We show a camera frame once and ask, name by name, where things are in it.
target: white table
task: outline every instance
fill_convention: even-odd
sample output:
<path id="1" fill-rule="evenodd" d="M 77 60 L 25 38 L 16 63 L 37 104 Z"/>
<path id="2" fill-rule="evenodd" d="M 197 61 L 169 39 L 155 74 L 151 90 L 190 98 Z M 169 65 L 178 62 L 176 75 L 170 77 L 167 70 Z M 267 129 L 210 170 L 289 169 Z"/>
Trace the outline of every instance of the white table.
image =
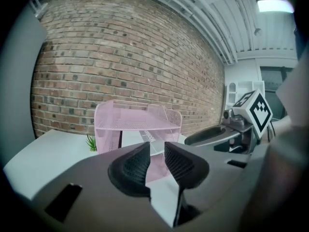
<path id="1" fill-rule="evenodd" d="M 179 138 L 184 143 L 186 137 Z M 95 156 L 85 135 L 50 130 L 16 154 L 3 168 L 13 189 L 32 200 L 35 194 L 75 163 Z M 137 144 L 137 137 L 126 139 L 126 145 Z M 178 185 L 170 175 L 146 184 L 151 189 L 152 206 L 172 226 L 178 196 Z"/>
<path id="2" fill-rule="evenodd" d="M 153 132 L 150 131 L 123 131 L 122 132 L 122 141 L 121 146 L 126 147 L 133 144 L 139 144 L 146 141 L 149 141 L 147 136 L 145 135 L 145 132 L 148 132 L 152 134 Z M 178 142 L 181 144 L 184 144 L 184 140 L 186 139 L 185 136 L 179 135 Z M 155 156 L 158 154 L 164 153 L 164 142 L 162 140 L 154 139 L 152 142 L 150 142 L 150 155 Z"/>

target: black cable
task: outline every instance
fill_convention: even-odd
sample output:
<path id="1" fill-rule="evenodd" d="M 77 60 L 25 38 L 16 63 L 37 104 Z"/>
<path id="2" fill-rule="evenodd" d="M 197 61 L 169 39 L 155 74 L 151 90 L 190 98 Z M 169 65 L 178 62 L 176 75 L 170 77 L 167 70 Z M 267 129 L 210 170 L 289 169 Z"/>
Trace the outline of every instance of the black cable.
<path id="1" fill-rule="evenodd" d="M 271 124 L 272 130 L 274 131 L 274 136 L 276 136 L 274 126 L 272 125 L 272 121 L 270 121 L 270 124 Z"/>
<path id="2" fill-rule="evenodd" d="M 268 138 L 268 142 L 270 142 L 270 140 L 269 140 L 269 126 L 267 126 L 267 138 Z"/>

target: brick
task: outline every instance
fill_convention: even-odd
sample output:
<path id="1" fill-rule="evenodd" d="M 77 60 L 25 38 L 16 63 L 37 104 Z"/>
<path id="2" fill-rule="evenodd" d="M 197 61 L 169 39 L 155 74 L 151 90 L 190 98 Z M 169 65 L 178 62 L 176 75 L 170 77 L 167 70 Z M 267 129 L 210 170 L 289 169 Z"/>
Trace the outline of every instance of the brick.
<path id="1" fill-rule="evenodd" d="M 46 131 L 46 126 L 41 125 L 41 124 L 33 123 L 33 127 L 34 127 L 35 129 L 39 129 L 39 130 L 41 130 L 41 131 Z"/>
<path id="2" fill-rule="evenodd" d="M 130 46 L 130 45 L 126 46 L 126 51 L 137 53 L 139 55 L 143 55 L 143 52 L 144 52 L 143 50 L 137 47 L 134 47 L 134 46 Z"/>
<path id="3" fill-rule="evenodd" d="M 85 109 L 79 109 L 75 107 L 61 107 L 60 112 L 65 115 L 78 115 L 78 116 L 86 115 Z"/>
<path id="4" fill-rule="evenodd" d="M 174 97 L 177 98 L 177 99 L 182 99 L 183 96 L 182 96 L 181 94 L 175 93 L 175 94 L 174 94 Z"/>
<path id="5" fill-rule="evenodd" d="M 62 99 L 62 98 L 54 98 L 52 104 L 54 104 L 54 105 L 63 105 L 64 104 L 64 99 Z"/>
<path id="6" fill-rule="evenodd" d="M 89 75 L 78 75 L 77 81 L 88 83 L 90 82 L 90 76 Z"/>
<path id="7" fill-rule="evenodd" d="M 34 72 L 47 72 L 49 65 L 38 65 L 35 67 Z"/>
<path id="8" fill-rule="evenodd" d="M 172 85 L 165 84 L 165 83 L 161 83 L 161 88 L 162 88 L 162 89 L 171 90 L 172 87 L 173 87 Z"/>
<path id="9" fill-rule="evenodd" d="M 83 66 L 70 66 L 70 72 L 82 73 L 84 70 Z"/>
<path id="10" fill-rule="evenodd" d="M 87 99 L 90 100 L 90 101 L 102 101 L 103 100 L 103 94 L 92 94 L 92 93 L 89 93 L 87 95 Z"/>
<path id="11" fill-rule="evenodd" d="M 38 65 L 55 64 L 56 58 L 40 58 L 37 61 Z"/>
<path id="12" fill-rule="evenodd" d="M 71 44 L 59 44 L 56 46 L 55 50 L 70 50 L 71 46 Z"/>
<path id="13" fill-rule="evenodd" d="M 171 73 L 168 73 L 168 72 L 163 72 L 163 76 L 169 78 L 169 79 L 172 79 L 173 78 L 173 75 Z"/>
<path id="14" fill-rule="evenodd" d="M 93 85 L 93 84 L 83 84 L 82 90 L 92 91 L 92 92 L 101 92 L 105 94 L 113 94 L 113 88 L 103 85 Z"/>
<path id="15" fill-rule="evenodd" d="M 150 81 L 148 78 L 144 78 L 144 77 L 139 77 L 139 76 L 136 76 L 134 78 L 134 82 L 137 82 L 137 83 L 143 83 L 143 84 L 149 84 Z"/>
<path id="16" fill-rule="evenodd" d="M 155 74 L 153 74 L 151 72 L 143 71 L 143 77 L 151 78 L 151 79 L 155 80 Z"/>
<path id="17" fill-rule="evenodd" d="M 167 90 L 163 90 L 160 88 L 154 88 L 154 93 L 155 94 L 159 94 L 159 95 L 165 95 L 165 96 L 170 96 L 170 97 L 174 97 L 174 93 L 167 91 Z"/>
<path id="18" fill-rule="evenodd" d="M 117 31 L 123 31 L 125 28 L 117 25 L 109 25 L 109 29 L 114 29 Z"/>
<path id="19" fill-rule="evenodd" d="M 121 80 L 117 80 L 117 79 L 107 79 L 107 80 L 106 80 L 106 84 L 107 84 L 107 85 L 110 85 L 110 86 L 121 87 Z"/>
<path id="20" fill-rule="evenodd" d="M 46 104 L 40 104 L 40 103 L 35 103 L 35 102 L 32 102 L 31 103 L 31 108 L 36 108 L 36 109 L 40 109 L 40 110 L 47 110 L 48 109 L 48 106 Z"/>
<path id="21" fill-rule="evenodd" d="M 46 88 L 37 88 L 37 87 L 34 87 L 34 88 L 32 88 L 31 92 L 32 92 L 32 94 L 48 95 L 49 90 L 46 89 Z"/>
<path id="22" fill-rule="evenodd" d="M 108 68 L 110 68 L 111 63 L 105 62 L 105 61 L 101 61 L 101 60 L 96 60 L 95 61 L 95 66 L 108 69 Z"/>
<path id="23" fill-rule="evenodd" d="M 130 96 L 131 92 L 128 89 L 115 88 L 115 95 Z"/>
<path id="24" fill-rule="evenodd" d="M 73 51 L 57 51 L 53 52 L 55 57 L 73 57 L 74 52 Z"/>
<path id="25" fill-rule="evenodd" d="M 169 97 L 166 97 L 166 96 L 159 96 L 159 101 L 161 101 L 161 102 L 169 102 Z"/>
<path id="26" fill-rule="evenodd" d="M 31 95 L 31 102 L 43 102 L 43 96 Z"/>
<path id="27" fill-rule="evenodd" d="M 67 122 L 78 124 L 79 123 L 79 117 L 67 116 Z"/>
<path id="28" fill-rule="evenodd" d="M 57 129 L 61 128 L 60 123 L 58 121 L 51 121 L 50 126 Z"/>
<path id="29" fill-rule="evenodd" d="M 122 43 L 113 42 L 113 41 L 109 41 L 109 40 L 105 40 L 105 39 L 104 40 L 103 39 L 96 40 L 96 44 L 104 45 L 104 46 L 107 46 L 107 47 L 118 48 L 118 49 L 124 49 L 125 48 L 125 45 L 122 44 Z"/>
<path id="30" fill-rule="evenodd" d="M 53 114 L 53 113 L 47 113 L 47 112 L 45 112 L 45 118 L 56 120 L 56 121 L 64 121 L 66 119 L 66 117 L 62 114 Z"/>
<path id="31" fill-rule="evenodd" d="M 99 49 L 98 45 L 92 45 L 92 44 L 72 44 L 70 45 L 71 50 L 88 50 L 96 52 Z"/>
<path id="32" fill-rule="evenodd" d="M 104 95 L 103 101 L 107 102 L 107 101 L 110 101 L 110 100 L 116 100 L 118 98 L 119 97 L 113 96 L 113 95 Z"/>
<path id="33" fill-rule="evenodd" d="M 78 91 L 62 90 L 60 96 L 85 100 L 87 98 L 87 93 L 78 92 Z"/>
<path id="34" fill-rule="evenodd" d="M 81 39 L 80 41 L 81 44 L 94 44 L 94 42 L 95 42 L 94 39 L 87 39 L 87 38 Z"/>
<path id="35" fill-rule="evenodd" d="M 176 83 L 176 87 L 183 89 L 183 84 L 182 83 Z"/>
<path id="36" fill-rule="evenodd" d="M 130 53 L 130 52 L 128 52 L 128 53 L 126 54 L 126 57 L 127 57 L 127 58 L 131 58 L 131 59 L 134 59 L 134 60 L 137 60 L 137 61 L 139 61 L 139 62 L 144 62 L 144 61 L 145 61 L 145 58 L 144 58 L 143 56 L 138 55 L 138 54 L 133 54 L 133 53 Z"/>
<path id="37" fill-rule="evenodd" d="M 147 93 L 135 90 L 132 92 L 132 97 L 144 98 L 144 94 L 147 94 Z"/>
<path id="38" fill-rule="evenodd" d="M 44 118 L 44 112 L 42 112 L 40 110 L 36 110 L 36 109 L 32 109 L 31 110 L 31 115 L 32 116 L 36 116 L 36 117 Z"/>
<path id="39" fill-rule="evenodd" d="M 66 37 L 76 37 L 77 36 L 77 33 L 75 32 L 69 32 L 66 34 Z"/>
<path id="40" fill-rule="evenodd" d="M 78 78 L 77 74 L 63 74 L 62 79 L 67 81 L 76 81 Z"/>
<path id="41" fill-rule="evenodd" d="M 69 107 L 77 107 L 78 100 L 65 99 L 64 104 L 65 104 L 65 106 L 69 106 Z"/>
<path id="42" fill-rule="evenodd" d="M 108 54 L 113 54 L 114 53 L 114 49 L 113 48 L 109 48 L 109 47 L 106 47 L 106 46 L 100 46 L 98 51 L 99 52 L 108 53 Z"/>
<path id="43" fill-rule="evenodd" d="M 75 57 L 77 58 L 87 58 L 89 56 L 89 51 L 75 51 Z"/>
<path id="44" fill-rule="evenodd" d="M 52 113 L 58 113 L 59 112 L 59 106 L 52 106 L 52 105 L 48 105 L 48 111 L 52 112 Z"/>
<path id="45" fill-rule="evenodd" d="M 88 126 L 88 134 L 94 136 L 94 134 L 95 134 L 95 127 L 94 126 Z"/>
<path id="46" fill-rule="evenodd" d="M 68 124 L 68 123 L 60 123 L 60 128 L 66 130 L 66 131 L 71 129 L 70 124 Z"/>
<path id="47" fill-rule="evenodd" d="M 179 109 L 180 109 L 180 106 L 177 105 L 177 104 L 173 104 L 173 105 L 172 105 L 172 109 L 179 110 Z"/>
<path id="48" fill-rule="evenodd" d="M 147 98 L 151 99 L 153 101 L 158 101 L 159 100 L 159 96 L 155 95 L 155 94 L 147 94 Z"/>
<path id="49" fill-rule="evenodd" d="M 149 85 L 150 85 L 150 86 L 154 86 L 154 87 L 160 87 L 160 86 L 161 86 L 161 83 L 160 83 L 160 82 L 153 81 L 153 80 L 149 80 Z"/>
<path id="50" fill-rule="evenodd" d="M 93 119 L 93 118 L 85 118 L 85 117 L 82 117 L 81 123 L 82 123 L 82 124 L 91 125 L 91 124 L 94 124 L 94 119 Z"/>
<path id="51" fill-rule="evenodd" d="M 90 78 L 90 82 L 91 83 L 95 83 L 95 84 L 102 84 L 102 85 L 104 85 L 106 83 L 106 78 L 105 77 L 100 77 L 100 76 L 92 76 Z"/>
<path id="52" fill-rule="evenodd" d="M 33 87 L 44 87 L 45 85 L 45 82 L 43 80 L 40 80 L 40 81 L 33 81 L 32 82 L 32 86 Z"/>
<path id="53" fill-rule="evenodd" d="M 50 65 L 48 67 L 49 72 L 69 72 L 69 66 L 66 65 Z"/>
<path id="54" fill-rule="evenodd" d="M 153 66 L 157 66 L 156 61 L 154 61 L 151 58 L 145 58 L 145 63 L 149 64 L 149 65 L 153 65 Z"/>
<path id="55" fill-rule="evenodd" d="M 128 38 L 130 40 L 133 40 L 133 41 L 141 42 L 141 37 L 138 37 L 138 36 L 135 36 L 135 35 L 132 35 L 132 34 L 129 34 Z"/>
<path id="56" fill-rule="evenodd" d="M 94 116 L 95 116 L 95 110 L 87 110 L 86 116 L 87 116 L 87 117 L 92 117 L 92 118 L 94 118 Z"/>
<path id="57" fill-rule="evenodd" d="M 149 64 L 145 64 L 145 63 L 138 63 L 137 65 L 138 68 L 146 70 L 146 71 L 151 71 L 153 72 L 155 67 L 150 66 Z"/>
<path id="58" fill-rule="evenodd" d="M 141 70 L 137 68 L 133 68 L 131 66 L 123 65 L 123 64 L 114 64 L 112 66 L 112 69 L 122 71 L 122 72 L 132 73 L 135 75 L 141 75 Z"/>
<path id="59" fill-rule="evenodd" d="M 102 75 L 102 76 L 108 76 L 108 77 L 116 77 L 117 72 L 112 70 L 106 70 L 101 68 L 95 68 L 95 67 L 85 67 L 84 73 L 86 74 L 94 74 L 94 75 Z"/>
<path id="60" fill-rule="evenodd" d="M 139 85 L 136 84 L 136 83 L 126 83 L 126 87 L 129 88 L 129 89 L 139 89 Z"/>
<path id="61" fill-rule="evenodd" d="M 76 131 L 87 131 L 87 126 L 74 125 L 73 128 L 74 128 L 74 130 L 76 130 Z"/>
<path id="62" fill-rule="evenodd" d="M 140 84 L 140 91 L 145 91 L 145 92 L 152 93 L 154 91 L 154 88 L 150 87 L 150 86 L 147 86 L 147 85 Z"/>
<path id="63" fill-rule="evenodd" d="M 104 35 L 104 39 L 108 40 L 108 41 L 118 41 L 118 37 L 114 36 L 114 35 L 107 35 L 107 34 L 105 34 Z"/>
<path id="64" fill-rule="evenodd" d="M 99 27 L 90 27 L 88 28 L 89 32 L 100 32 L 101 28 Z"/>
<path id="65" fill-rule="evenodd" d="M 119 63 L 121 58 L 119 56 L 104 54 L 99 52 L 92 52 L 89 55 L 90 58 L 101 59 L 105 61 L 117 62 Z"/>
<path id="66" fill-rule="evenodd" d="M 65 64 L 89 66 L 93 64 L 93 60 L 88 58 L 66 58 Z"/>
<path id="67" fill-rule="evenodd" d="M 62 78 L 62 74 L 55 74 L 55 73 L 53 73 L 53 74 L 50 74 L 49 75 L 49 79 L 50 80 L 61 80 L 61 78 Z"/>
<path id="68" fill-rule="evenodd" d="M 136 67 L 137 64 L 138 64 L 135 60 L 131 60 L 131 59 L 128 59 L 128 58 L 122 58 L 121 63 L 125 64 L 125 65 L 130 65 L 130 66 L 133 66 L 133 67 Z"/>
<path id="69" fill-rule="evenodd" d="M 127 73 L 122 73 L 122 72 L 120 72 L 120 73 L 118 74 L 118 78 L 119 78 L 119 79 L 122 79 L 122 80 L 133 81 L 134 76 L 133 76 L 133 75 L 130 75 L 130 74 L 127 74 Z"/>
<path id="70" fill-rule="evenodd" d="M 163 77 L 161 75 L 157 75 L 156 76 L 157 81 L 163 82 L 163 83 L 167 83 L 167 84 L 171 84 L 172 86 L 176 85 L 176 81 L 171 80 L 169 78 Z"/>
<path id="71" fill-rule="evenodd" d="M 79 101 L 78 106 L 82 108 L 96 108 L 97 104 L 93 101 Z"/>

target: pink wire shelf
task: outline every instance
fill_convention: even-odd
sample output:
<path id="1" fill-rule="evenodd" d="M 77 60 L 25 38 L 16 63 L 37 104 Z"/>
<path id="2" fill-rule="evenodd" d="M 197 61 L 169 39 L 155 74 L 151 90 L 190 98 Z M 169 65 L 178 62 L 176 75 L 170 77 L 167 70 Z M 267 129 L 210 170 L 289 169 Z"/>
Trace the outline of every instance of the pink wire shelf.
<path id="1" fill-rule="evenodd" d="M 182 120 L 178 111 L 161 105 L 118 100 L 103 102 L 96 107 L 94 119 L 98 153 L 118 149 L 120 131 L 152 131 L 158 140 L 177 142 Z M 164 159 L 164 154 L 151 156 L 147 182 L 170 174 Z"/>

